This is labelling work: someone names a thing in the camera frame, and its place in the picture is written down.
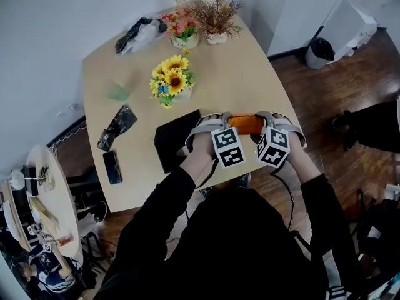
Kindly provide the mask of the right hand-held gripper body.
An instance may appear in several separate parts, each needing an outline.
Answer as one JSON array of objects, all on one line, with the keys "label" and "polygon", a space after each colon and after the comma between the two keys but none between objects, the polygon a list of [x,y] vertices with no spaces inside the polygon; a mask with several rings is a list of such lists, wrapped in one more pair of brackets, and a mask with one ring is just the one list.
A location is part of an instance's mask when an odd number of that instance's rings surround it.
[{"label": "right hand-held gripper body", "polygon": [[264,121],[261,139],[257,143],[256,157],[260,163],[279,168],[291,151],[289,132],[296,133],[304,147],[306,139],[300,127],[293,125],[286,116],[274,117],[273,112],[259,111],[257,118]]}]

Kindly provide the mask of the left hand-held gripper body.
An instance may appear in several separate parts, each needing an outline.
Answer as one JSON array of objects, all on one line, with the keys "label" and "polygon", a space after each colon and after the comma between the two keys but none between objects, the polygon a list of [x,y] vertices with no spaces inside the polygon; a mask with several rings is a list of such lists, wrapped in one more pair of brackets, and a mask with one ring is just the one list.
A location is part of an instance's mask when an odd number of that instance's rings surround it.
[{"label": "left hand-held gripper body", "polygon": [[237,127],[223,126],[223,112],[215,113],[216,118],[210,119],[213,114],[203,116],[191,130],[185,145],[189,152],[193,150],[195,135],[209,133],[211,135],[214,152],[223,169],[231,168],[246,162],[245,153],[241,145]]}]

